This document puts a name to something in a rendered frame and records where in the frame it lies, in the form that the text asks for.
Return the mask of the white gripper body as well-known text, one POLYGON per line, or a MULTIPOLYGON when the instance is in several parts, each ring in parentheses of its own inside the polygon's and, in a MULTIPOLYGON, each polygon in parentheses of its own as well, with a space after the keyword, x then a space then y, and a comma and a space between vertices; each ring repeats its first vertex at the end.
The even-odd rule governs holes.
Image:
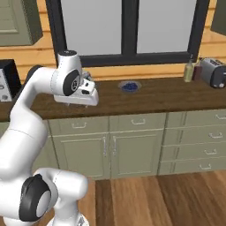
POLYGON ((74 93, 71 96, 55 95, 56 102, 62 102, 67 104, 78 104, 87 106, 96 106, 99 102, 99 95, 96 89, 91 94, 78 94, 74 93))

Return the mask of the olive green bottle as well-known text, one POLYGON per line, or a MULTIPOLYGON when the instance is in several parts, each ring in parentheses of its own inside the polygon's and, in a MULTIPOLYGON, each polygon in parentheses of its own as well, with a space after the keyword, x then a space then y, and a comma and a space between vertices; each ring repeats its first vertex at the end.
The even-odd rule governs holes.
POLYGON ((193 75, 193 64, 192 64, 192 60, 190 60, 186 66, 185 66, 185 70, 184 70, 184 81, 185 82, 191 82, 192 81, 192 75, 193 75))

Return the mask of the black framed window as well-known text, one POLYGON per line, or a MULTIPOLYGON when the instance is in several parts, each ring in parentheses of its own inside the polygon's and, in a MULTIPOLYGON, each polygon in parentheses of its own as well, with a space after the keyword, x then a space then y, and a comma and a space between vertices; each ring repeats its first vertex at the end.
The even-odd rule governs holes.
MULTIPOLYGON (((62 4, 60 0, 45 1, 55 58, 56 62, 58 62, 57 53, 68 48, 62 4)), ((188 62, 190 58, 196 61, 200 50, 209 2, 210 0, 196 0, 192 31, 190 32, 186 51, 139 53, 137 51, 139 0, 119 0, 119 3, 122 5, 121 52, 110 55, 82 56, 81 63, 84 67, 102 67, 143 64, 182 64, 188 62)))

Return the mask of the dark red bottle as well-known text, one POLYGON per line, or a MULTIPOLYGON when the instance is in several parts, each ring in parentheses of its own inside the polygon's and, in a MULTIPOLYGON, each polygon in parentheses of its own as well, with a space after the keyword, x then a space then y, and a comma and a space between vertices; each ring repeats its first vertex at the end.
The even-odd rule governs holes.
POLYGON ((202 72, 202 67, 199 66, 199 65, 196 65, 196 66, 194 67, 192 79, 193 79, 193 80, 199 80, 199 79, 200 79, 201 72, 202 72))

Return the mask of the black and silver microwave oven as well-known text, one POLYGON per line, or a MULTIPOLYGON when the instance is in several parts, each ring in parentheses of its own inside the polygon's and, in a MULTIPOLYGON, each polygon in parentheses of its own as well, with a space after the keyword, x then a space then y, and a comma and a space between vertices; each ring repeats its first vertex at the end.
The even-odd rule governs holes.
POLYGON ((13 59, 0 59, 0 102, 15 102, 21 89, 19 74, 13 59))

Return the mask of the silver toaster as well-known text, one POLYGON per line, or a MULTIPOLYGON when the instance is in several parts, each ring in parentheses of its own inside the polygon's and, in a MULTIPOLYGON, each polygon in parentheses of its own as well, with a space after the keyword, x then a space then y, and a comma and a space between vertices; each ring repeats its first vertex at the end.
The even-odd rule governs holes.
POLYGON ((201 78, 212 88, 226 87, 226 63, 214 58, 200 61, 201 78))

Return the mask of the dark olive wall cupboard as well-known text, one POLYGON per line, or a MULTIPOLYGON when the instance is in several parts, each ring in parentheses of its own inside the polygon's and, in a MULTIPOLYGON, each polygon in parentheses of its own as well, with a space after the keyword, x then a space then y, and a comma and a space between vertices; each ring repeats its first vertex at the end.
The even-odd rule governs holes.
POLYGON ((226 36, 226 0, 217 0, 210 30, 226 36))

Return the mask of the olive drawer front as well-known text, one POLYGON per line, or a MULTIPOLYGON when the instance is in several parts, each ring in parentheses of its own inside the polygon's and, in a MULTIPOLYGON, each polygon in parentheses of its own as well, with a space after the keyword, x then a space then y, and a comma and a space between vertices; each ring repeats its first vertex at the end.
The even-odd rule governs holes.
POLYGON ((175 161, 175 162, 161 162, 158 174, 183 174, 192 172, 204 172, 213 170, 226 170, 226 157, 208 158, 208 159, 196 159, 189 161, 175 161), (211 170, 200 170, 199 165, 206 167, 211 164, 211 170))
POLYGON ((223 141, 226 141, 226 125, 209 125, 167 129, 165 131, 163 144, 165 146, 174 146, 223 141), (221 139, 212 139, 208 136, 209 133, 217 135, 219 132, 223 135, 221 139))
POLYGON ((162 160, 165 162, 174 160, 185 161, 205 159, 222 156, 226 156, 226 142, 162 147, 162 160), (207 151, 216 149, 217 154, 207 155, 204 153, 205 149, 207 151))
POLYGON ((221 117, 226 116, 226 109, 170 112, 166 126, 168 128, 177 128, 226 124, 226 120, 215 118, 216 114, 221 117))
POLYGON ((101 133, 109 130, 109 120, 107 117, 50 119, 49 127, 54 136, 101 133))
POLYGON ((165 113, 113 116, 109 118, 109 130, 125 132, 163 129, 165 118, 165 113))

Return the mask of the olive cupboard door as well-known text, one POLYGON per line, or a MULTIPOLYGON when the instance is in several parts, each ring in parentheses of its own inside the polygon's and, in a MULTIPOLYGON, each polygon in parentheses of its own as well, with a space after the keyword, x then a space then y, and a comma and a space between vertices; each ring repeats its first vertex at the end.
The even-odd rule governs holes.
POLYGON ((93 180, 110 178, 107 133, 58 136, 53 141, 61 170, 75 171, 93 180), (106 157, 103 156, 103 137, 106 137, 106 157))
POLYGON ((110 134, 111 177, 143 177, 157 174, 163 130, 110 134), (117 154, 113 155, 113 136, 117 154))

